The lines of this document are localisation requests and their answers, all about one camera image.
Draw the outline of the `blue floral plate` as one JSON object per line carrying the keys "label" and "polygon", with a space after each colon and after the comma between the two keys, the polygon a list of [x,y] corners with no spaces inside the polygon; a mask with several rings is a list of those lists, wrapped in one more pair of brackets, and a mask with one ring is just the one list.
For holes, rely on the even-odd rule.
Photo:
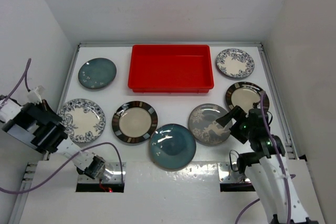
{"label": "blue floral plate", "polygon": [[255,69],[251,55],[237,48],[221,51],[216,57],[216,65],[224,75],[235,79],[246,78]]}
{"label": "blue floral plate", "polygon": [[91,143],[99,138],[106,126],[103,109],[95,102],[77,98],[62,105],[58,111],[68,137],[75,143]]}

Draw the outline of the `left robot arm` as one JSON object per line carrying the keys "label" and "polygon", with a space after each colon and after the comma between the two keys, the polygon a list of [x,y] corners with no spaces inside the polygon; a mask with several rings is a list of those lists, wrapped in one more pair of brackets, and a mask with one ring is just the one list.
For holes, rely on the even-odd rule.
{"label": "left robot arm", "polygon": [[35,151],[56,153],[72,161],[79,174],[91,179],[103,179],[105,160],[82,150],[65,132],[65,127],[45,100],[42,103],[19,105],[13,99],[1,97],[2,131]]}

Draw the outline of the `small teal plate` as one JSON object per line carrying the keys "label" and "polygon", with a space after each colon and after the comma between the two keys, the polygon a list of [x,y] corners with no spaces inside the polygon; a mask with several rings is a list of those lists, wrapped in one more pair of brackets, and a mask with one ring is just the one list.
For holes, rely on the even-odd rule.
{"label": "small teal plate", "polygon": [[78,71],[79,83],[87,89],[107,87],[116,77],[117,67],[107,58],[94,58],[85,62]]}

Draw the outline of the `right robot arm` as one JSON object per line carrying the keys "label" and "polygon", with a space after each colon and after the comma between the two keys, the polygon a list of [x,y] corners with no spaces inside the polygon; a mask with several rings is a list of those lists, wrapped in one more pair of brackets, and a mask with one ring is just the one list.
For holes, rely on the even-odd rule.
{"label": "right robot arm", "polygon": [[267,112],[235,106],[216,122],[226,126],[232,119],[231,136],[252,149],[238,155],[238,172],[250,180],[268,223],[313,223],[293,185],[281,140],[270,132]]}

